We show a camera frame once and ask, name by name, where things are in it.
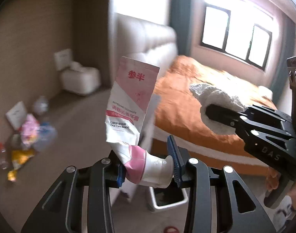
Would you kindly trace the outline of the white padded headboard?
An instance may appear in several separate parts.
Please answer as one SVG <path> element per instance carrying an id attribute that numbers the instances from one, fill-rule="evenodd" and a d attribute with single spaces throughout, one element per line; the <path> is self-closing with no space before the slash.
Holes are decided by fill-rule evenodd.
<path id="1" fill-rule="evenodd" d="M 159 67 L 158 78 L 163 77 L 178 55 L 175 30 L 118 13 L 114 19 L 112 76 L 115 77 L 124 56 Z"/>

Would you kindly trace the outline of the crumpled clear plastic bag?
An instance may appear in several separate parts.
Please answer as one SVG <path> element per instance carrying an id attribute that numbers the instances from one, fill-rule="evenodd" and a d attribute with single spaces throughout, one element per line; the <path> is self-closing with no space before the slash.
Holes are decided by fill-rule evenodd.
<path id="1" fill-rule="evenodd" d="M 38 116 L 44 115 L 48 112 L 49 102 L 45 96 L 40 96 L 33 104 L 32 110 Z"/>

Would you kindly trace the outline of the orange bed cover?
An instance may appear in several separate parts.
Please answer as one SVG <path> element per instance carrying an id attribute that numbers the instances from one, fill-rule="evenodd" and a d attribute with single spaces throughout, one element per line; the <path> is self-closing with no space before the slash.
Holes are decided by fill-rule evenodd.
<path id="1" fill-rule="evenodd" d="M 209 167 L 230 165 L 239 174 L 265 176 L 267 165 L 247 153 L 237 135 L 254 107 L 275 109 L 263 88 L 178 56 L 154 92 L 161 100 L 155 111 L 153 154 L 166 155 L 167 140 L 173 137 L 178 147 Z"/>

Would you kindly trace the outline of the pink torn carton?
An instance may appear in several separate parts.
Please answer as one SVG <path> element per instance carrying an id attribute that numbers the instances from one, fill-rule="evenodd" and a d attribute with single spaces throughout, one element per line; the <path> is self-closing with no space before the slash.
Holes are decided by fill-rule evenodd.
<path id="1" fill-rule="evenodd" d="M 38 139 L 40 124 L 33 114 L 27 114 L 21 126 L 21 141 L 25 148 L 30 148 Z"/>

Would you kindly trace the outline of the clear crushed plastic bottle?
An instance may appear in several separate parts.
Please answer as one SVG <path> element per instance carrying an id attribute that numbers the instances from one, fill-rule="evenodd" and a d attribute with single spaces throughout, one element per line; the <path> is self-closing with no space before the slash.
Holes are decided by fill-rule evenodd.
<path id="1" fill-rule="evenodd" d="M 38 133 L 37 140 L 33 144 L 33 148 L 37 152 L 41 152 L 47 149 L 57 137 L 57 130 L 49 122 L 41 123 Z"/>

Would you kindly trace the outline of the white wall socket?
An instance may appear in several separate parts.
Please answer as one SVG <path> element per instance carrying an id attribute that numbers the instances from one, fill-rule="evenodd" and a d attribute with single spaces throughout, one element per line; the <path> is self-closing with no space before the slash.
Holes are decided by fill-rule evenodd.
<path id="1" fill-rule="evenodd" d="M 15 106 L 13 106 L 5 115 L 12 128 L 14 130 L 19 130 L 26 119 L 27 109 L 24 103 L 20 101 Z"/>

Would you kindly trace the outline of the red slipper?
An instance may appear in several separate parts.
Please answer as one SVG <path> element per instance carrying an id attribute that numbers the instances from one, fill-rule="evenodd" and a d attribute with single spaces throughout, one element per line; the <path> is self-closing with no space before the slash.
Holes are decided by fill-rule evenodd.
<path id="1" fill-rule="evenodd" d="M 180 231 L 175 226 L 167 226 L 164 228 L 163 233 L 180 233 Z"/>

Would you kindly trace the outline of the white square trash bin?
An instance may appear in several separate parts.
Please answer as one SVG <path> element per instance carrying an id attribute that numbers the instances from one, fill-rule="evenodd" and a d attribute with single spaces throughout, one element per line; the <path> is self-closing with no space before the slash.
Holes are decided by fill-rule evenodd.
<path id="1" fill-rule="evenodd" d="M 151 212 L 164 212 L 188 202 L 185 189 L 177 187 L 153 188 L 146 191 L 147 207 Z"/>

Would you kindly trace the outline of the white tissue box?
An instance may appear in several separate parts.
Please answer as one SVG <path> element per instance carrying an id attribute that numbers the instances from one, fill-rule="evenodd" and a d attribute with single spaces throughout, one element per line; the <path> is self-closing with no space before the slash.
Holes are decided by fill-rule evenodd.
<path id="1" fill-rule="evenodd" d="M 63 90 L 78 94 L 89 95 L 102 84 L 101 74 L 97 68 L 85 67 L 78 62 L 72 62 L 60 75 Z"/>

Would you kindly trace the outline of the yellow snack wrapper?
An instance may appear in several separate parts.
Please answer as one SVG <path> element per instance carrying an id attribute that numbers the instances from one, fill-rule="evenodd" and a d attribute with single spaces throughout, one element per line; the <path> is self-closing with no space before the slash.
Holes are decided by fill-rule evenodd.
<path id="1" fill-rule="evenodd" d="M 28 150 L 12 150 L 11 161 L 13 169 L 7 174 L 7 179 L 10 182 L 15 182 L 17 178 L 18 170 L 27 163 L 32 157 L 35 156 L 34 149 L 30 148 Z"/>

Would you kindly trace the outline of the pink white toothpaste tube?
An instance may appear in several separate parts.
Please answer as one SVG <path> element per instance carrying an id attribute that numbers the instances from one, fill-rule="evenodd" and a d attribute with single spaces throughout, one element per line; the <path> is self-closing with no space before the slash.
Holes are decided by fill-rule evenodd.
<path id="1" fill-rule="evenodd" d="M 122 57 L 106 109 L 106 141 L 135 184 L 166 188 L 173 176 L 173 158 L 151 155 L 139 146 L 141 129 L 159 67 Z"/>

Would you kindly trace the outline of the white bedside cabinet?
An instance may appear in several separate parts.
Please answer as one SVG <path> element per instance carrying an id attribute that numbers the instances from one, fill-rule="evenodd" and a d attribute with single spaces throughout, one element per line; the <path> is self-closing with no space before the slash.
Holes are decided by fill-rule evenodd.
<path id="1" fill-rule="evenodd" d="M 8 182 L 7 173 L 0 170 L 0 212 L 15 232 L 21 231 L 34 207 L 67 166 L 89 167 L 109 154 L 104 123 L 109 95 L 106 89 L 88 97 L 70 93 L 55 97 L 47 119 L 56 128 L 57 137 L 18 171 L 14 183 Z M 141 144 L 147 150 L 152 144 L 154 110 L 159 101 L 159 96 L 152 96 L 142 130 Z M 131 202 L 126 194 L 114 191 L 110 198 L 113 203 L 120 195 L 113 206 L 115 232 L 163 231 L 162 218 L 146 207 L 146 189 L 138 187 Z"/>

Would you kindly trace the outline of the black framed window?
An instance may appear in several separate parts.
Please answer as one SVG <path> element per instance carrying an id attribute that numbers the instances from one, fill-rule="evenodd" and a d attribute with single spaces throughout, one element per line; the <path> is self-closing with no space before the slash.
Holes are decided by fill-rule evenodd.
<path id="1" fill-rule="evenodd" d="M 273 17 L 248 0 L 203 0 L 200 45 L 264 70 L 272 43 Z"/>

